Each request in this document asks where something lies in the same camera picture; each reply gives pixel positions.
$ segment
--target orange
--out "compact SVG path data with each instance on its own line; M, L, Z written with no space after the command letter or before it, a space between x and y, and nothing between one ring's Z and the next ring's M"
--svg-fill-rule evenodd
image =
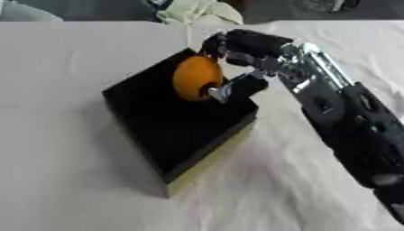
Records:
M222 70L215 60L193 56L178 65L172 85L177 94L187 101L201 101L209 98L206 87L219 88L222 80Z

